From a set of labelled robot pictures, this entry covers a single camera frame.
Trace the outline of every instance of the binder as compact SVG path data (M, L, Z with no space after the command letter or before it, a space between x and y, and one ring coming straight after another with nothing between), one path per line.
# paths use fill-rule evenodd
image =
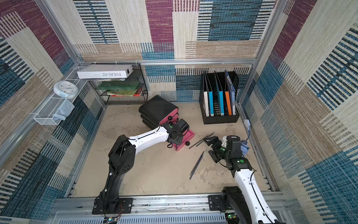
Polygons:
M230 103L231 103L231 108L232 108L232 115L236 115L235 88L234 88L234 85L232 84L231 78L227 71L225 71L225 75L226 75L226 79L227 79L228 87L229 87L229 96L230 96Z
M209 95L209 111L210 116L214 116L214 99L213 99L213 88L211 86L211 83L214 83L215 79L213 77L210 77L204 72L204 76L206 77L206 83L208 84L208 95Z
M224 116L224 96L223 96L223 88L221 86L221 82L219 80L218 75L214 71L214 77L215 77L215 85L216 85L216 93L218 97L218 104L220 108L221 116Z
M206 116L208 117L209 116L208 84L206 82L205 72L203 74L203 90L204 90L204 110Z

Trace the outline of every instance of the pink tray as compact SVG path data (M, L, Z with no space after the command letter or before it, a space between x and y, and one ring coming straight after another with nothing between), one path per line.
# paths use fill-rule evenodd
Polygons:
M182 144L177 147L177 151L179 151L182 147L185 146L185 142L190 141L192 138L194 138L195 134L191 130L188 131L183 137Z

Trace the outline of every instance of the light blue cloth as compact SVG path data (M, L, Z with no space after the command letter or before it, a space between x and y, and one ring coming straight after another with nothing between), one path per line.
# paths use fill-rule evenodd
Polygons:
M249 149L249 147L246 144L241 143L241 151L242 151L243 156L246 155L246 153L248 152L248 149Z

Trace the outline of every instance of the beige floor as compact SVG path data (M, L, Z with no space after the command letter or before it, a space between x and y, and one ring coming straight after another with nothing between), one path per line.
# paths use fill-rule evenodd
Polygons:
M231 124L204 125L198 103L176 105L179 107L179 118L183 118L196 134L190 141L192 144L213 131L220 139L225 135L237 135L242 139L247 137L241 119ZM142 123L139 106L108 107L75 186L74 197L94 197L103 189L108 175L108 152L119 135L129 137L149 131ZM185 146L178 152L167 148L167 144L158 143L136 155L133 168L124 176L120 195L220 192L224 186L237 185L229 170L212 161L207 153L211 148L206 144L191 149ZM204 157L189 180L189 173L204 150ZM267 190L252 150L249 150L246 158L258 170L255 177L260 189Z

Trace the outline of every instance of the blue binder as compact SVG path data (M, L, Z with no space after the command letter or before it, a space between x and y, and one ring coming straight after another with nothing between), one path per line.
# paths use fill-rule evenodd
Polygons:
M227 71L225 71L225 75L226 75L226 79L227 79L228 87L229 87L229 96L230 96L230 102L231 102L231 106L232 106L232 115L236 115L235 88L234 88L234 85L232 84L231 78Z
M219 108L220 108L220 113L221 113L221 116L224 116L223 88L221 86L221 82L219 80L219 77L218 77L218 75L216 74L215 71L214 71L214 76L215 76L216 93L217 93L217 96L218 96L218 104L219 104Z
M206 83L208 85L208 96L209 96L209 111L210 111L210 116L214 116L214 99L213 99L213 88L211 87L211 84L209 82L209 78L206 74L206 72L204 71L204 77L206 78Z

